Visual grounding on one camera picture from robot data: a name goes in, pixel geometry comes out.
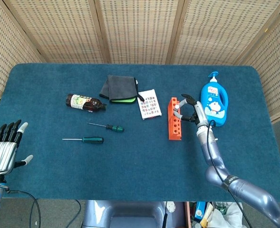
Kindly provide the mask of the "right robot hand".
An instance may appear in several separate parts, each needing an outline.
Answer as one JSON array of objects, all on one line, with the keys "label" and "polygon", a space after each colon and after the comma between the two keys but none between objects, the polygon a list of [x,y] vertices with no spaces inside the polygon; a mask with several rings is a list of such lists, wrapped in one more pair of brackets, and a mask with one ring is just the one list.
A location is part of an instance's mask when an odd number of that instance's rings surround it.
[{"label": "right robot hand", "polygon": [[[195,123],[196,127],[202,127],[208,125],[207,117],[204,113],[203,106],[200,101],[195,100],[192,96],[187,94],[181,94],[184,97],[179,104],[174,106],[174,116],[177,117],[181,121],[188,121]],[[183,105],[191,105],[194,108],[194,113],[192,116],[181,115],[178,111],[181,109]]]}]

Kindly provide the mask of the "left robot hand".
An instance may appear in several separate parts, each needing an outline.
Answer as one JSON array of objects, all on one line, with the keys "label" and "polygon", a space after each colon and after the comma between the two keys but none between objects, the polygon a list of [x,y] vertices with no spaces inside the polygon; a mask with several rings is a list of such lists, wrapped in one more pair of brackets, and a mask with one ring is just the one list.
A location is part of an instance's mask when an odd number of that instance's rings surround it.
[{"label": "left robot hand", "polygon": [[0,175],[7,175],[33,159],[31,154],[21,161],[15,161],[17,149],[27,126],[27,122],[21,123],[21,120],[17,120],[15,123],[3,124],[0,127]]}]

